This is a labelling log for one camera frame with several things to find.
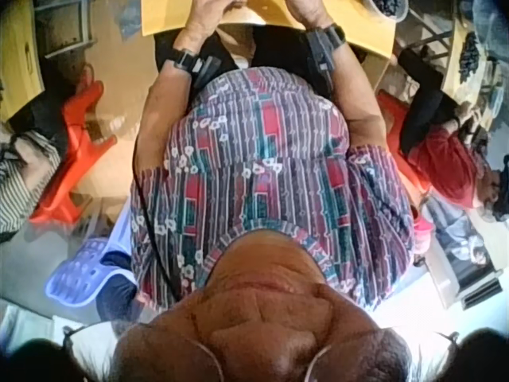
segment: bowl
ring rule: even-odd
[[[387,20],[394,20],[396,22],[401,22],[405,20],[406,16],[408,15],[408,11],[410,9],[410,6],[408,4],[408,0],[402,0],[402,6],[398,8],[396,11],[396,15],[394,16],[386,16],[379,8],[376,6],[375,2],[373,0],[363,0],[364,6],[369,10],[372,14],[375,14],[377,16],[380,16],[382,18],[386,18]]]

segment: striped shirt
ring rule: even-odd
[[[49,140],[35,131],[17,139],[26,139],[49,160],[50,170],[33,189],[28,189],[22,169],[26,164],[11,145],[2,144],[0,161],[0,233],[17,232],[36,208],[46,185],[60,164],[60,155]]]
[[[414,226],[391,155],[349,147],[339,110],[275,68],[213,80],[173,126],[164,166],[141,174],[162,262],[184,296],[203,287],[233,241],[271,229],[293,238],[327,283],[376,307],[406,271]],[[142,291],[173,303],[133,186],[133,269]]]

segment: red shirt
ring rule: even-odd
[[[426,139],[410,151],[408,162],[452,203],[473,208],[478,168],[457,134],[432,128]]]

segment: black cable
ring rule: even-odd
[[[159,249],[157,248],[157,243],[156,243],[153,226],[150,223],[148,208],[146,207],[145,196],[143,195],[142,187],[140,186],[138,176],[136,175],[136,153],[137,152],[138,152],[138,138],[136,138],[136,143],[134,144],[133,162],[132,162],[134,184],[136,185],[136,191],[138,192],[138,195],[140,198],[140,204],[142,205],[143,217],[145,218],[146,229],[149,234],[150,245],[151,245],[151,247],[153,249],[153,253],[155,254],[155,257],[156,257],[157,266],[159,267],[159,270],[161,271],[163,279],[165,280],[165,283],[168,286],[170,293],[172,294],[174,302],[177,302],[180,300],[180,296],[181,296],[180,287],[178,287],[178,285],[180,285],[180,284],[173,285],[171,278],[169,277],[168,273],[166,273],[166,269],[162,263],[161,254],[159,253]]]

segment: blueberries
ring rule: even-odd
[[[376,7],[386,16],[395,16],[403,0],[373,0]]]
[[[470,32],[465,39],[460,56],[460,83],[464,83],[472,73],[477,72],[479,58],[476,33]]]

